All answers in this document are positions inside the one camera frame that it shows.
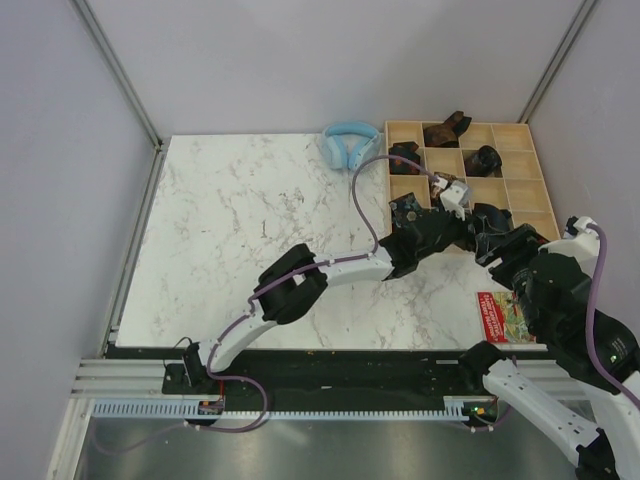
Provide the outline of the dark blue striped tie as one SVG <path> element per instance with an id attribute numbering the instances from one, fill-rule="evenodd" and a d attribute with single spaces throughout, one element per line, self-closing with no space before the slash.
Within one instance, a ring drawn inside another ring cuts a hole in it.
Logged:
<path id="1" fill-rule="evenodd" d="M 476 245 L 498 240 L 513 230 L 509 210 L 486 203 L 475 203 L 472 209 L 472 227 Z"/>

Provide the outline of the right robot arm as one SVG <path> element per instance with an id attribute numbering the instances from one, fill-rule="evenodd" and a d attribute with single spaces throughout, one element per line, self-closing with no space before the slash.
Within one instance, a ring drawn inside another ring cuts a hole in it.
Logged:
<path id="1" fill-rule="evenodd" d="M 482 234 L 477 242 L 477 263 L 515 294 L 529 333 L 577 382 L 595 419 L 584 420 L 552 398 L 487 341 L 460 357 L 460 386 L 506 402 L 561 450 L 577 478 L 638 478 L 639 342 L 597 308 L 608 249 L 604 230 L 589 217 L 573 217 L 557 241 L 525 225 Z"/>

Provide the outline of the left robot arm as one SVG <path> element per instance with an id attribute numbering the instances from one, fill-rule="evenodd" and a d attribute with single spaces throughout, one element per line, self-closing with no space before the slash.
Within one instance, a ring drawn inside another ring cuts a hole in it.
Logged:
<path id="1" fill-rule="evenodd" d="M 407 221 L 370 250 L 317 255 L 305 243 L 292 247 L 259 277 L 247 311 L 214 339 L 185 349 L 185 382 L 198 393 L 211 392 L 219 372 L 240 352 L 270 329 L 304 317 L 327 289 L 407 276 L 422 260 L 450 245 L 470 243 L 472 223 L 467 210 L 433 209 Z"/>

